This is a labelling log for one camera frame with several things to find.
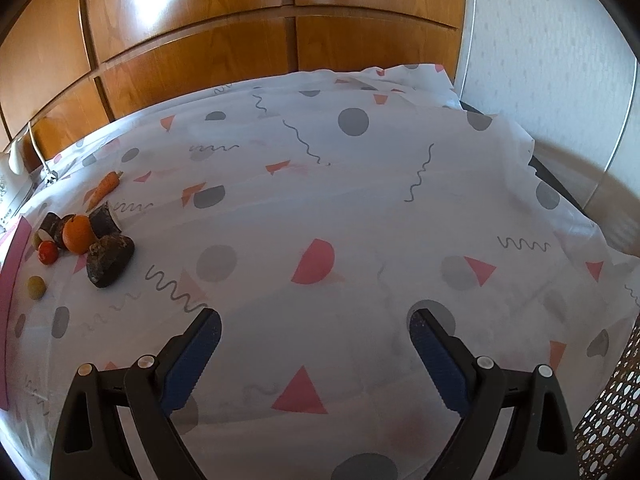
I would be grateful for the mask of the dark eggplant slice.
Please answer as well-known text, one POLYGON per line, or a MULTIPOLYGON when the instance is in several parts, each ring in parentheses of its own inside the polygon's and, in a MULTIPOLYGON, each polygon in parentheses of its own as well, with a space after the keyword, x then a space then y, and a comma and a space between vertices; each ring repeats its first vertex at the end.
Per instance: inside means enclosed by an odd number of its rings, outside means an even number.
POLYGON ((100 238, 122 232, 116 214, 109 202, 105 202, 89 214, 89 222, 94 235, 100 238))

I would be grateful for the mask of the orange carrot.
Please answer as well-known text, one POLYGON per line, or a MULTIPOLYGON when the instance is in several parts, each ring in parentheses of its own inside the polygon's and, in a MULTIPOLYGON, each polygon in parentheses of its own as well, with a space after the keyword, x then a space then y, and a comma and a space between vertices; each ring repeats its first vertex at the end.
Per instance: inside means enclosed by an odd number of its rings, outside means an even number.
POLYGON ((94 188, 89 196, 86 211, 92 211, 93 208, 96 208, 96 206, 98 206, 108 194, 113 192, 115 188, 118 188, 121 176, 121 171, 109 172, 94 188))

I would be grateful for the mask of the white patterned tablecloth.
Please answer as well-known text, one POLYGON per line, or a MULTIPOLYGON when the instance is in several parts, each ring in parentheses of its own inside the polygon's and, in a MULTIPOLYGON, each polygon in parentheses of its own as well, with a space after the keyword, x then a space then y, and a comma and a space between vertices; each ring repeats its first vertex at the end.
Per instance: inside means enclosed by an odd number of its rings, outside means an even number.
POLYGON ((105 288, 79 256, 25 250, 3 445, 47 478, 77 367, 130 365, 205 308, 221 343, 175 423, 210 478, 428 471, 457 417, 410 342, 420 307, 501 366, 549 365, 578 422, 638 316, 639 261, 535 174, 534 148, 427 64, 225 84, 76 142, 24 217, 80 214, 121 171, 107 201, 136 249, 105 288))

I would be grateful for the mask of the white ceramic electric kettle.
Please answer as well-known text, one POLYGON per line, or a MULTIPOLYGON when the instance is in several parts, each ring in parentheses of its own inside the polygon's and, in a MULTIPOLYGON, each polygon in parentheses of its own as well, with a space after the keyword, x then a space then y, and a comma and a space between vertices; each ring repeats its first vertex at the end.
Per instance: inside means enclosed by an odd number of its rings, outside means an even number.
POLYGON ((20 150, 13 145, 1 154, 1 212, 6 214, 25 196, 29 175, 20 150))

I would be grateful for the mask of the pink-edged cardboard tray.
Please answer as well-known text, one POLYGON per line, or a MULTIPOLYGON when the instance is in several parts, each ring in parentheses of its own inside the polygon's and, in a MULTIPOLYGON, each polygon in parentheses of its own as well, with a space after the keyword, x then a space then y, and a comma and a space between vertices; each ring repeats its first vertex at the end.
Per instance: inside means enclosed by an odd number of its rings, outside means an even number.
POLYGON ((29 242, 32 226, 29 221, 21 216, 14 222, 12 229, 8 231, 1 242, 1 253, 4 259, 1 263, 1 295, 0 295, 0 365, 1 365, 1 409, 7 411, 9 409, 8 387, 6 386, 6 340, 8 339, 8 324, 11 311, 11 301, 13 297, 13 289, 20 270, 24 251, 29 242))

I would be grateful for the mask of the small red tomato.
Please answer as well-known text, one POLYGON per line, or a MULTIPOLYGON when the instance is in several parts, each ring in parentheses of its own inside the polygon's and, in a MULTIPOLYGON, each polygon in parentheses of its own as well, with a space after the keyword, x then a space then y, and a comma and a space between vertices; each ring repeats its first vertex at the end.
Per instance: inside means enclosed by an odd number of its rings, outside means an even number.
POLYGON ((58 245, 53 240, 43 240, 38 246, 38 259, 45 266, 58 260, 58 245))

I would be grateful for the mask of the large dark brown fruit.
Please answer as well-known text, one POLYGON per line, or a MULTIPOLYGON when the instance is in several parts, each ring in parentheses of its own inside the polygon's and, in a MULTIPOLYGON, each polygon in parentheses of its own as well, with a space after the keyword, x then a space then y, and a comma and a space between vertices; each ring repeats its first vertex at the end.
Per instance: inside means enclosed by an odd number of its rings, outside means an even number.
POLYGON ((102 236, 88 251, 86 270, 89 281, 97 288, 114 283, 134 255, 134 241, 120 233, 102 236))

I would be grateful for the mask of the small tan round fruit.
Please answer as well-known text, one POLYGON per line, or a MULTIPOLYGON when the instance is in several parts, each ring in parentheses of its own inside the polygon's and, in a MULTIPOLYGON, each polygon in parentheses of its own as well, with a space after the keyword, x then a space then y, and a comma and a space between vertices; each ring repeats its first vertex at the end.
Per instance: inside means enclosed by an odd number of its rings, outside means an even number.
POLYGON ((32 275, 27 280, 27 293, 31 300, 40 300, 47 291, 47 284, 39 275, 32 275))

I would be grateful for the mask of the perforated chair back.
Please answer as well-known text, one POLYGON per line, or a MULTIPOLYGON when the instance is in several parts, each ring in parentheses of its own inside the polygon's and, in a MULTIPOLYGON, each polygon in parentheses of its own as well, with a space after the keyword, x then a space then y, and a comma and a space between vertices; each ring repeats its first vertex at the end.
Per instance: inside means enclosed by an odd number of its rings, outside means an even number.
POLYGON ((639 320, 612 377, 575 430, 579 479, 638 479, 639 320))

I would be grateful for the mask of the orange tangerine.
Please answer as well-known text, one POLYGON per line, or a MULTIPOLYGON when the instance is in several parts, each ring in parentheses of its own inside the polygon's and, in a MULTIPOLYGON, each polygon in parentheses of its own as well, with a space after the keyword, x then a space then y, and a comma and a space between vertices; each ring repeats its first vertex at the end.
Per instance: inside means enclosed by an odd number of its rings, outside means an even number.
POLYGON ((65 222, 62 237, 66 248, 76 255, 85 254, 96 242, 89 217, 84 214, 75 214, 65 222))

